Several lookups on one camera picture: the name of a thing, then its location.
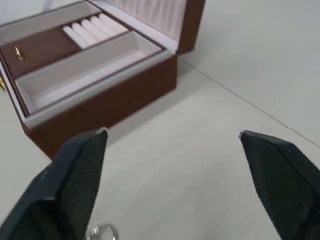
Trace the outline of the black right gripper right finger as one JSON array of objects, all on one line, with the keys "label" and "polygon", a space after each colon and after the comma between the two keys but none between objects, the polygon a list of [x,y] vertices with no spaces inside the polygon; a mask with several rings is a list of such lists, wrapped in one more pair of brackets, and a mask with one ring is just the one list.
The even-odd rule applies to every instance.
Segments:
[{"label": "black right gripper right finger", "polygon": [[255,191],[282,240],[320,238],[320,170],[293,143],[243,130]]}]

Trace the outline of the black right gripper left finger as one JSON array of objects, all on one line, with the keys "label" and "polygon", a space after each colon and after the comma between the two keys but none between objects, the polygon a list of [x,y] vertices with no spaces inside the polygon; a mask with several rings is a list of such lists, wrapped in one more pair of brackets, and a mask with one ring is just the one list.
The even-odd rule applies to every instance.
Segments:
[{"label": "black right gripper left finger", "polygon": [[28,185],[0,227],[2,240],[82,240],[97,198],[108,130],[65,142]]}]

